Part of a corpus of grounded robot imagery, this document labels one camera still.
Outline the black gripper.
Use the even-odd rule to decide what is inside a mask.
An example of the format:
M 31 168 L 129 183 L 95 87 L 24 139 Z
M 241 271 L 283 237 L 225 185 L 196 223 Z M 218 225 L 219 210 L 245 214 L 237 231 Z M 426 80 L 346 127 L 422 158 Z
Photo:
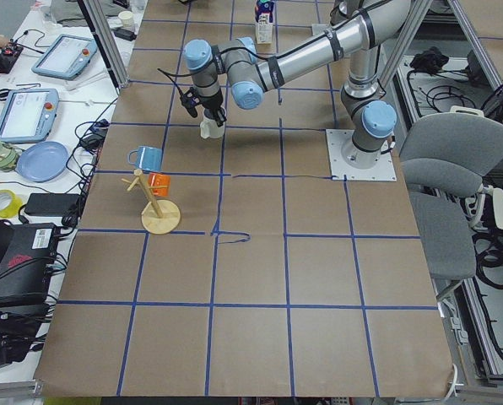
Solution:
M 201 105 L 210 114 L 217 114 L 222 111 L 223 95 L 221 88 L 217 88 L 211 95 L 204 95 L 201 93 L 200 88 L 192 87 L 192 97 L 195 105 Z

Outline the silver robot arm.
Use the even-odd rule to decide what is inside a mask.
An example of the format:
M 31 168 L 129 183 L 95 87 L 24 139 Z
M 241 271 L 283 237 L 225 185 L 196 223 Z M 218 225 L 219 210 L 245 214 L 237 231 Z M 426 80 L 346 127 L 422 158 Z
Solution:
M 251 110 L 262 103 L 269 90 L 349 56 L 349 76 L 341 88 L 341 97 L 355 126 L 352 143 L 358 150 L 374 153 L 381 148 L 384 137 L 365 128 L 362 120 L 364 108 L 378 98 L 378 47 L 403 26 L 410 7 L 405 0 L 365 1 L 341 22 L 266 59 L 256 54 L 250 37 L 219 45 L 191 40 L 183 56 L 193 85 L 181 94 L 181 104 L 192 117 L 197 116 L 197 106 L 202 106 L 208 118 L 223 126 L 226 116 L 220 75 L 226 75 L 234 102 L 243 110 Z

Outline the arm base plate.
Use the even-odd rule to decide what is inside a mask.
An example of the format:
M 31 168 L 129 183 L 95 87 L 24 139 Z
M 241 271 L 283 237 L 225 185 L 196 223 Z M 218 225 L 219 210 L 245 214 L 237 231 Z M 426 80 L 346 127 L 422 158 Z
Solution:
M 331 177 L 339 181 L 396 181 L 388 141 L 385 139 L 375 152 L 363 152 L 354 146 L 353 133 L 353 130 L 326 130 Z

